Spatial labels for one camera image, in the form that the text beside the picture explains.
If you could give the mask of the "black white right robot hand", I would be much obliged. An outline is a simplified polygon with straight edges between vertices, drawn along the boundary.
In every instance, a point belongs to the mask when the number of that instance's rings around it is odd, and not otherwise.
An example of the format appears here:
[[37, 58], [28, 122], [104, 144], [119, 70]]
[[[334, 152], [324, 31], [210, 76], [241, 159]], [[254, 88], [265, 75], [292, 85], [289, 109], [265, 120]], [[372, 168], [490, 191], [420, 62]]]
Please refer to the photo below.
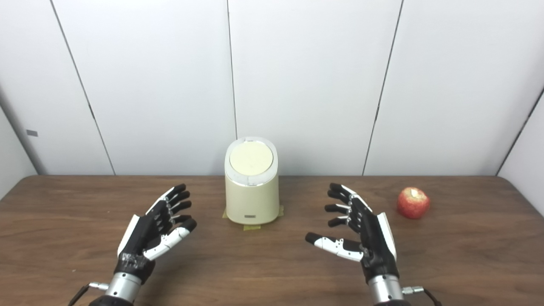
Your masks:
[[366, 282], [382, 275], [400, 277], [397, 252], [386, 213], [375, 214], [365, 200], [342, 184], [330, 183], [328, 196], [340, 200], [340, 204], [325, 205], [325, 211], [342, 213], [328, 221], [330, 228], [346, 225], [359, 240], [319, 235], [308, 232], [309, 244], [336, 256], [361, 264]]

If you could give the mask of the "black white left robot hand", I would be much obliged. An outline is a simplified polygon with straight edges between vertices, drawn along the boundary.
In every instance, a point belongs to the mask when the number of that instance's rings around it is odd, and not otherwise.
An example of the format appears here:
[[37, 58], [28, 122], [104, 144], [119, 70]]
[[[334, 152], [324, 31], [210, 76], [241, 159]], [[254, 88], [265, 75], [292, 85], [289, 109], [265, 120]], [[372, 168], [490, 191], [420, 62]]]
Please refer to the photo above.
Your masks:
[[179, 211], [192, 206], [190, 192], [179, 184], [159, 196], [143, 215], [133, 215], [117, 248], [114, 273], [132, 275], [145, 284], [156, 260], [186, 238], [198, 225]]

